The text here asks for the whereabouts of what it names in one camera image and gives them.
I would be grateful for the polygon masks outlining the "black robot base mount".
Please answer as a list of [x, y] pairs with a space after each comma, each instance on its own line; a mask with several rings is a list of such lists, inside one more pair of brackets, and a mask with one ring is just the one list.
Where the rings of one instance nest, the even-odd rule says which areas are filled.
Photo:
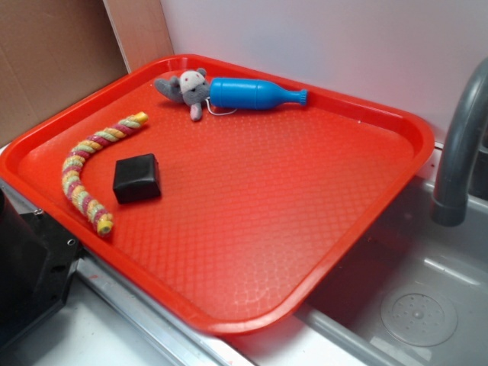
[[1, 193], [1, 349], [66, 304], [80, 242], [48, 213], [18, 213]]

